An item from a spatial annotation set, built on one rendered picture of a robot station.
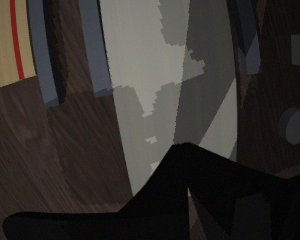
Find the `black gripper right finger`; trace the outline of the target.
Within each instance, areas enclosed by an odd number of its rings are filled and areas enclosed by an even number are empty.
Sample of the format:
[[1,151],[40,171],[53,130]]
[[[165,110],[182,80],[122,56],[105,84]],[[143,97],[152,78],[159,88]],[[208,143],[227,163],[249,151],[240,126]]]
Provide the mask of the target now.
[[207,240],[291,240],[300,225],[300,175],[282,179],[193,143],[189,193]]

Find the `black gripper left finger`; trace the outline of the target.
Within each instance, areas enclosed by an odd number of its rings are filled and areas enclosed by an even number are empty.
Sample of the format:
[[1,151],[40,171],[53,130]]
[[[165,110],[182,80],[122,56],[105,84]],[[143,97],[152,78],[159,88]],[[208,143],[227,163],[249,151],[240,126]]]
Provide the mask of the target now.
[[17,212],[7,240],[190,240],[186,153],[171,144],[150,180],[119,212]]

